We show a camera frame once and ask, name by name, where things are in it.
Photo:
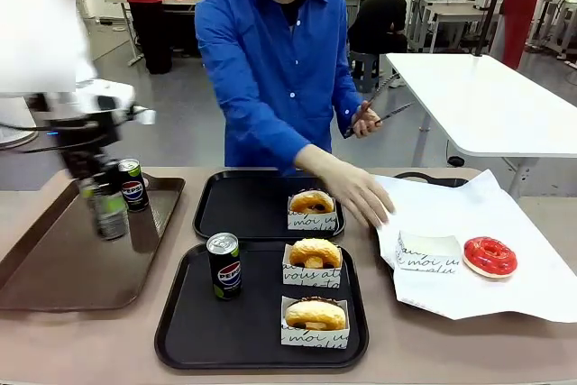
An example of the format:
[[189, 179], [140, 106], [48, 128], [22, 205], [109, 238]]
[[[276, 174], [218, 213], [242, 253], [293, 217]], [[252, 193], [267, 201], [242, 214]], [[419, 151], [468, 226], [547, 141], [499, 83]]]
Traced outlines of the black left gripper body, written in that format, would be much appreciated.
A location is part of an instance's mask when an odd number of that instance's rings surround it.
[[114, 111], [101, 111], [69, 119], [48, 119], [56, 151], [72, 178], [91, 178], [109, 161], [104, 148], [119, 141]]

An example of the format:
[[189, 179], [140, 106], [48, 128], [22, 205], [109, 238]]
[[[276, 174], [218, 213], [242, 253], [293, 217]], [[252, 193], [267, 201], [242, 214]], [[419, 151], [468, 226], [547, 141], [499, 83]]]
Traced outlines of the person's right hand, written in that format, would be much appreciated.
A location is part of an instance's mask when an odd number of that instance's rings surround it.
[[365, 170], [339, 161], [321, 171], [321, 180], [333, 197], [364, 225], [379, 228], [395, 213], [388, 192]]

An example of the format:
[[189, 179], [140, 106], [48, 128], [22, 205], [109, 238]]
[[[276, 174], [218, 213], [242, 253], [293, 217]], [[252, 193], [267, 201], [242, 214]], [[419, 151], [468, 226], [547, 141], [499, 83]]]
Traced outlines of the person's left hand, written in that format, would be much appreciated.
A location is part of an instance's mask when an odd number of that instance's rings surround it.
[[381, 127], [381, 120], [371, 109], [368, 101], [363, 101], [352, 119], [352, 134], [357, 138], [367, 137]]

